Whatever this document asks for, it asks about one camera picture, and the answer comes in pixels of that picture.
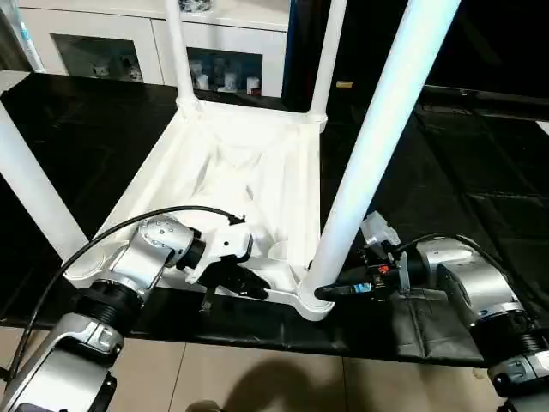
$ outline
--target floor tile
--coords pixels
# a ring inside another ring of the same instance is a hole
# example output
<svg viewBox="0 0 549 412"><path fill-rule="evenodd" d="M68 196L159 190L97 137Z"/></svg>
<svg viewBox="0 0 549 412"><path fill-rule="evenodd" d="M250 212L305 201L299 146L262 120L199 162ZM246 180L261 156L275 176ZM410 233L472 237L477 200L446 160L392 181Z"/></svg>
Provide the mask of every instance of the floor tile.
<svg viewBox="0 0 549 412"><path fill-rule="evenodd" d="M486 412L504 403L486 371L345 359L348 412Z"/></svg>
<svg viewBox="0 0 549 412"><path fill-rule="evenodd" d="M170 412L345 411L339 357L188 344Z"/></svg>
<svg viewBox="0 0 549 412"><path fill-rule="evenodd" d="M185 344L126 339L111 370L117 390L109 410L167 411Z"/></svg>

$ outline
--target black cloth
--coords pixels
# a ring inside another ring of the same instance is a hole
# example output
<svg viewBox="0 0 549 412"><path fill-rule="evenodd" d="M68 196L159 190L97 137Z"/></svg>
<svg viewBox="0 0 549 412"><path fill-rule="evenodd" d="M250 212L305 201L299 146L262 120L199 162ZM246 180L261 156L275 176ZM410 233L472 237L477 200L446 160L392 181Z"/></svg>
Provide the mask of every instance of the black cloth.
<svg viewBox="0 0 549 412"><path fill-rule="evenodd" d="M275 99L203 93L205 100L283 109ZM124 192L173 114L165 86L30 75L2 95L29 147L88 236ZM358 134L356 122L330 123L321 135L324 223ZM380 184L379 210L406 241L429 232L463 233L541 290L549 290L546 176L549 144L532 122L462 112L415 111ZM23 325L59 259L0 180L4 236L0 319ZM347 266L357 262L356 247ZM74 288L53 289L37 325L50 328L70 308ZM349 300L321 322L290 306L157 288L133 337L207 342L306 353L482 365L468 332L443 294L415 291L382 303Z"/></svg>

